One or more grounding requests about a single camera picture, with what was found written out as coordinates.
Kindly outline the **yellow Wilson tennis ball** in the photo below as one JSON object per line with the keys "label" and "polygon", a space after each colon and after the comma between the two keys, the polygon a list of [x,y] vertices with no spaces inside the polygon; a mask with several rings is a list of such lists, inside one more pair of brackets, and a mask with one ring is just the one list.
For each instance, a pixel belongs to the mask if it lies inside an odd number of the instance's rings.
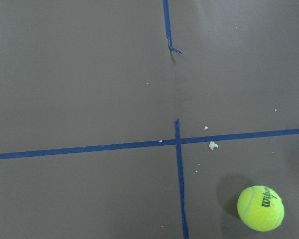
{"label": "yellow Wilson tennis ball", "polygon": [[248,187],[240,193],[237,212],[246,226],[258,232],[275,230],[285,216],[281,197],[271,188],[261,185]]}

